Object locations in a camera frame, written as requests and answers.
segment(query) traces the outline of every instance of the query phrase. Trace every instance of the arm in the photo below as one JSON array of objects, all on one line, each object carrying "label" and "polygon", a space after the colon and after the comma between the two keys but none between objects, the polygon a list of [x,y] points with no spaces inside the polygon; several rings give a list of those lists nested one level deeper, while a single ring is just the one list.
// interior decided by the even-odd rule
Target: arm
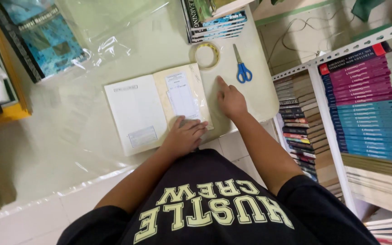
[{"label": "arm", "polygon": [[275,195],[292,177],[303,175],[290,155],[248,113],[246,100],[236,87],[228,86],[219,76],[221,91],[217,93],[219,107],[234,122],[243,138],[258,173]]},{"label": "arm", "polygon": [[132,214],[139,204],[152,192],[166,170],[176,159],[190,153],[202,141],[208,122],[189,121],[179,127],[184,116],[180,116],[161,147],[136,170],[108,192],[96,208],[117,206]]}]

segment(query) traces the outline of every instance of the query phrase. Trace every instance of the tiled floor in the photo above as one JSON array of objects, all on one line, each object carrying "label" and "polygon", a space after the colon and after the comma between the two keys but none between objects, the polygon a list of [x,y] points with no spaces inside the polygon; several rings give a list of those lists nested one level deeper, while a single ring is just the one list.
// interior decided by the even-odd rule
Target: tiled floor
[{"label": "tiled floor", "polygon": [[[272,121],[262,124],[274,136]],[[239,132],[220,137],[200,147],[212,148],[264,186]],[[106,179],[63,197],[51,198],[0,219],[0,245],[55,245],[63,230],[92,210],[126,174]]]}]

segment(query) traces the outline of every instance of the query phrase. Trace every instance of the book page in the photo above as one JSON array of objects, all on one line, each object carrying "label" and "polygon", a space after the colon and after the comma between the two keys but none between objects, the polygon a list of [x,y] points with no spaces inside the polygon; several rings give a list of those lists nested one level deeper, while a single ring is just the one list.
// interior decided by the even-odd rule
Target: book page
[{"label": "book page", "polygon": [[152,75],[105,86],[126,156],[159,147],[168,132]]},{"label": "book page", "polygon": [[160,71],[153,76],[169,129],[179,115],[185,115],[186,120],[208,121],[207,128],[214,129],[196,63]]}]

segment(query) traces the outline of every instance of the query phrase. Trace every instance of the roll of tape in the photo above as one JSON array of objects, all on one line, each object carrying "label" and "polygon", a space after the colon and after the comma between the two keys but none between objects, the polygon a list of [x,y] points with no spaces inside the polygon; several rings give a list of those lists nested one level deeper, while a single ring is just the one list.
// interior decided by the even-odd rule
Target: roll of tape
[{"label": "roll of tape", "polygon": [[[197,59],[197,51],[201,47],[209,47],[213,51],[215,60],[212,62],[212,65],[210,65],[210,66],[202,66],[202,65],[200,65],[200,62]],[[209,70],[209,69],[213,69],[214,67],[217,66],[217,64],[219,64],[220,58],[221,58],[221,54],[220,54],[219,49],[214,44],[212,44],[210,42],[206,42],[206,43],[201,43],[201,44],[199,44],[199,46],[196,47],[196,49],[194,51],[194,54],[193,54],[193,57],[194,57],[196,63],[199,65],[199,68],[201,70]]]}]

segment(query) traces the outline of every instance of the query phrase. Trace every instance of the white metal bookshelf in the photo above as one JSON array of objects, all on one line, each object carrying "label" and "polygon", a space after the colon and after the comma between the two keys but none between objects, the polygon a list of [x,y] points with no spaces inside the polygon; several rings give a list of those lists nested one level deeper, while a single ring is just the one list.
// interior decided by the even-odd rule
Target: white metal bookshelf
[{"label": "white metal bookshelf", "polygon": [[[379,31],[378,33],[365,37],[357,42],[353,42],[349,45],[346,45],[345,47],[339,48],[331,53],[325,54],[324,56],[317,57],[313,60],[310,60],[306,63],[298,65],[294,68],[286,70],[272,77],[273,81],[277,81],[279,79],[291,76],[295,73],[308,70],[308,73],[311,78],[312,86],[314,88],[315,97],[317,99],[317,104],[320,110],[321,118],[323,121],[324,129],[326,131],[326,136],[328,138],[329,146],[331,148],[332,157],[334,159],[335,168],[337,170],[337,175],[340,181],[341,189],[343,191],[346,206],[359,218],[362,218],[362,215],[364,214],[364,209],[367,208],[367,205],[363,205],[363,204],[358,205],[358,203],[361,202],[358,201],[357,199],[354,199],[350,191],[350,187],[348,185],[348,180],[346,176],[346,171],[344,169],[343,160],[341,159],[341,153],[338,147],[335,128],[329,113],[328,101],[326,99],[325,90],[319,74],[318,66],[330,60],[340,58],[347,54],[356,52],[366,47],[370,47],[374,44],[378,44],[383,41],[388,41],[390,39],[392,39],[392,26],[382,31]],[[288,146],[285,142],[285,138],[282,135],[282,127],[284,123],[282,121],[282,118],[280,117],[280,114],[278,114],[274,118],[274,122],[275,122],[277,133],[280,138],[280,144],[284,149],[289,151]]]}]

